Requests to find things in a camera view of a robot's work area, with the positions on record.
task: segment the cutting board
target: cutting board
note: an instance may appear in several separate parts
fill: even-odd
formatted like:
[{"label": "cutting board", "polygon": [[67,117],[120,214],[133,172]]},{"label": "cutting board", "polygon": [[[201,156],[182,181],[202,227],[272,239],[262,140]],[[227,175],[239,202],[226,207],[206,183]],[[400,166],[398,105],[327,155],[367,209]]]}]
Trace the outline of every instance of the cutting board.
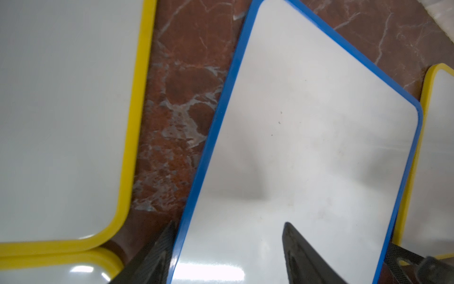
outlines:
[{"label": "cutting board", "polygon": [[123,224],[155,5],[0,3],[0,256],[90,249]]},{"label": "cutting board", "polygon": [[454,256],[454,70],[432,66],[421,94],[424,124],[393,242],[422,256]]},{"label": "cutting board", "polygon": [[298,0],[254,0],[183,213],[168,283],[286,283],[291,222],[376,283],[419,102]]},{"label": "cutting board", "polygon": [[106,284],[123,269],[112,252],[96,248],[74,254],[0,258],[3,284]]}]

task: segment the red marble surface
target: red marble surface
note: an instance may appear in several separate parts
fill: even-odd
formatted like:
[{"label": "red marble surface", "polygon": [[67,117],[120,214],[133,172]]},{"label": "red marble surface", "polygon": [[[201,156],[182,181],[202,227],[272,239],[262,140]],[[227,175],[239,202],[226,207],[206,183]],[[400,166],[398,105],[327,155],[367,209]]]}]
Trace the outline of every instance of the red marble surface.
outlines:
[{"label": "red marble surface", "polygon": [[[109,243],[125,262],[181,217],[250,2],[158,2],[131,210]],[[431,65],[454,67],[416,0],[302,2],[416,98]]]}]

